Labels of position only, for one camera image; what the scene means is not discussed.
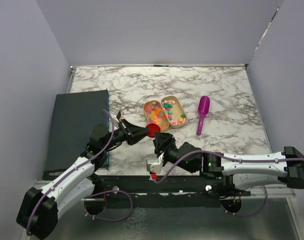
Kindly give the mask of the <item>red round lid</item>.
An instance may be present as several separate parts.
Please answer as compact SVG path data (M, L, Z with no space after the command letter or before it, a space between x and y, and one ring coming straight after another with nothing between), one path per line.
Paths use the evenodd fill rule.
M160 127L155 123L150 123L146 126L147 129L149 129L149 133L147 134L148 137L154 138L156 132L160 132Z

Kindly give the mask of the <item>purple plastic scoop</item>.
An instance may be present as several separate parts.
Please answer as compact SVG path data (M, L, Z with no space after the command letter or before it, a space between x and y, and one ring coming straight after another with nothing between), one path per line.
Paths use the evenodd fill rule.
M200 135L202 133L204 118L208 114L209 108L210 108L210 98L208 96L202 96L200 98L198 105L199 121L196 131L197 135Z

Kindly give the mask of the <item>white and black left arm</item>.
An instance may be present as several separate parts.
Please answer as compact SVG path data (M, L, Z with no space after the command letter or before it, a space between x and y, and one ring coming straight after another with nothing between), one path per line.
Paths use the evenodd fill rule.
M86 196L97 197L102 184L95 171L107 160L107 153L123 142L132 146L145 138L150 130L118 121L118 129L104 124L94 126L85 150L60 176L40 189L31 187L24 195L16 222L29 236L45 239L55 229L63 214Z

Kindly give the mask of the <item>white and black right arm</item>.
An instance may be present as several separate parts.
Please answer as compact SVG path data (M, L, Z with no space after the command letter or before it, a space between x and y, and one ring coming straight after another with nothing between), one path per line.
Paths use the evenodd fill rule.
M283 184L304 190L304 155L295 147L263 155L239 155L203 150L185 142L176 147L173 135L156 132L155 158L146 159L146 169L157 184L175 168L219 179L222 193L232 196L253 187Z

